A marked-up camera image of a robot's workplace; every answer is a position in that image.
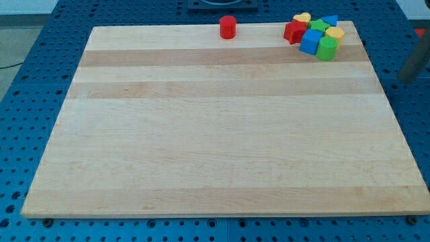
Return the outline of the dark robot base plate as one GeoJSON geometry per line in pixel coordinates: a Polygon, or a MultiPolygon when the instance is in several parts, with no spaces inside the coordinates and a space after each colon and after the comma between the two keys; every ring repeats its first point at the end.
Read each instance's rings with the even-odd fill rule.
{"type": "Polygon", "coordinates": [[[258,0],[187,0],[187,11],[257,10],[258,0]]]}

